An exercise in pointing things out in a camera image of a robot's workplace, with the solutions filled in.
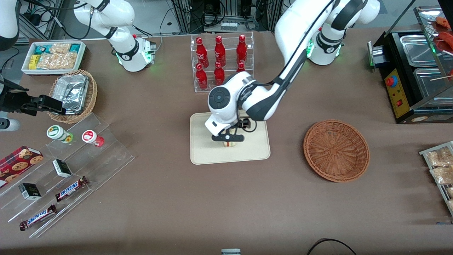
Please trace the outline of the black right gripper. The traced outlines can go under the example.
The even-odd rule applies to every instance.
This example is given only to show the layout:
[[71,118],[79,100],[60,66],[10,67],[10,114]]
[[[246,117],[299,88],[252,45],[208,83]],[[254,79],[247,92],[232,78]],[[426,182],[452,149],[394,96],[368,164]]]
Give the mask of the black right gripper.
[[66,115],[63,102],[47,95],[32,97],[29,89],[12,82],[1,82],[0,109],[8,113],[26,113],[36,116],[38,111],[46,109],[51,114]]

